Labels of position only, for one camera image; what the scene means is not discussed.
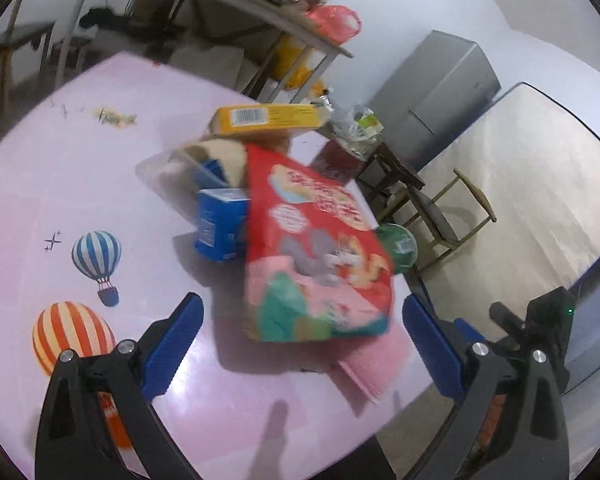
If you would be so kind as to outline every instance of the silver screw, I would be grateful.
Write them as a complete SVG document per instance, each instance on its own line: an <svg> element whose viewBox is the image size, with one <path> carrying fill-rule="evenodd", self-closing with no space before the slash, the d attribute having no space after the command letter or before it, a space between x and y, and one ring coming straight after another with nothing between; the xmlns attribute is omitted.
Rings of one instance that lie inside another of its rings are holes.
<svg viewBox="0 0 600 480"><path fill-rule="evenodd" d="M546 361L546 354L542 350L534 350L532 355L536 363L544 363Z"/></svg>
<svg viewBox="0 0 600 480"><path fill-rule="evenodd" d="M63 363L68 363L73 358L74 358L74 351L73 350L62 350L60 352L60 360Z"/></svg>
<svg viewBox="0 0 600 480"><path fill-rule="evenodd" d="M118 343L118 352L121 354L131 354L136 347L136 342L132 339L123 339Z"/></svg>
<svg viewBox="0 0 600 480"><path fill-rule="evenodd" d="M474 343L471 347L471 350L474 351L474 354L479 355L480 357L484 357L489 353L489 347L484 343Z"/></svg>

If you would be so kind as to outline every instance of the wooden stool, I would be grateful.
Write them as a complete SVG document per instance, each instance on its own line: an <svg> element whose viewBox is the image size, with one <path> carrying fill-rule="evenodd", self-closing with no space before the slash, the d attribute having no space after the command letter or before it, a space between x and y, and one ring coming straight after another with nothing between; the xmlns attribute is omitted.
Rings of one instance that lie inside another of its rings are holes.
<svg viewBox="0 0 600 480"><path fill-rule="evenodd" d="M368 168L374 160L378 162L378 165L384 173L384 178L376 186L372 186L360 177L360 175L365 172L366 168ZM364 163L360 169L360 172L358 173L358 176L356 177L356 181L359 184L363 184L371 189L371 193L369 193L369 195L366 197L366 200L369 203L371 203L371 201L378 195L389 198L390 195L385 191L385 189L393 184L396 184L397 182L402 182L407 186L413 186L417 190L420 190L424 187L424 181L418 176L418 172L410 164L399 160L398 157L394 155L394 152L392 152L384 142L381 142L378 145L373 154ZM381 215L378 217L378 221L380 222L391 216L408 201L409 197L405 195L401 200L398 200L398 202L393 204L391 207L382 211Z"/></svg>

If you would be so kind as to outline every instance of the chair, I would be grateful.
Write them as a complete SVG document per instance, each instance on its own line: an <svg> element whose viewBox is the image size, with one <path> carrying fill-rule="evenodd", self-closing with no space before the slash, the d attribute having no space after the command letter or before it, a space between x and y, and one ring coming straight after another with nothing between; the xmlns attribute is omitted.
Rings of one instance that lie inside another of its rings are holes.
<svg viewBox="0 0 600 480"><path fill-rule="evenodd" d="M46 64L46 56L49 50L51 32L55 22L37 22L17 25L16 20L20 12L20 6L23 0L15 0L13 10L7 25L7 30L0 34L0 52L5 52L0 64L0 91L2 93L2 110L7 113L10 107L10 92L13 87L11 77L11 57L21 47L30 43L37 50L42 42L42 36L45 42L42 47L42 58L40 60L40 72Z"/></svg>
<svg viewBox="0 0 600 480"><path fill-rule="evenodd" d="M433 235L433 241L430 244L430 247L436 247L437 245L442 245L447 248L447 250L440 254L436 259L429 262L420 270L425 270L428 267L440 263L446 257L448 257L451 253L453 253L457 248L462 246L466 241L471 239L480 229L482 229L489 222L495 222L497 220L487 197L484 193L469 180L469 178L462 174L458 169L454 169L454 173L456 174L455 179L453 179L449 184L447 184L443 189L432 198L429 198L420 190L415 189L413 186L407 184L407 187L398 197L398 202L400 200L404 200L406 196L405 202L407 200L411 200L413 206L416 208L417 213L409 218L404 223L405 227L408 227L412 224L418 217L421 217L427 229ZM462 183L467 187L469 192L474 196L478 204L485 210L487 213L487 218L485 218L482 222L480 222L474 229L469 231L463 238L458 238L458 235L453 230L449 222L446 220L445 216L440 211L440 208L436 205L436 202L446 194L458 181L462 181Z"/></svg>
<svg viewBox="0 0 600 480"><path fill-rule="evenodd" d="M362 177L360 177L360 175L365 172L366 168L368 168L374 160L378 162L382 172L384 173L384 178L376 186L369 184L367 181L363 180ZM369 203L371 203L371 201L378 195L389 198L389 193L387 193L385 189L393 184L396 184L397 182L402 182L408 186L412 186L416 190L424 187L424 181L418 176L418 172L409 164L399 160L398 157L394 155L394 152L392 152L384 142L381 142L378 145L376 150L363 164L358 176L356 177L356 181L359 184L371 189L371 193L369 193L369 195L366 197L366 200ZM398 200L398 202L393 204L390 209L383 211L384 216L382 219L379 218L378 221L391 216L408 200L408 198L404 198L402 201Z"/></svg>

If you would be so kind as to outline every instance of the red snack bag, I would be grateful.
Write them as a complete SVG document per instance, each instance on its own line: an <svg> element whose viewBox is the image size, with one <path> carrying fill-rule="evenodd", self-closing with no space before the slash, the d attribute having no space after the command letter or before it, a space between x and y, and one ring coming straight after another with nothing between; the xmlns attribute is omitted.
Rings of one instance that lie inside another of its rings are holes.
<svg viewBox="0 0 600 480"><path fill-rule="evenodd" d="M247 332L268 342L379 335L391 259L356 199L285 155L247 147Z"/></svg>

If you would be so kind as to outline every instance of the red plastic bag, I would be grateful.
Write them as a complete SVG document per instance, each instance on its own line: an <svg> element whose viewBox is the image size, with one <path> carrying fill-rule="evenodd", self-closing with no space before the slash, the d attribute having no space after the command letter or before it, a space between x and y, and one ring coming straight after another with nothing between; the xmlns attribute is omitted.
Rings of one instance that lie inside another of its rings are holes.
<svg viewBox="0 0 600 480"><path fill-rule="evenodd" d="M362 30L360 17L349 7L342 5L319 6L307 15L317 23L316 32L339 45L354 38Z"/></svg>

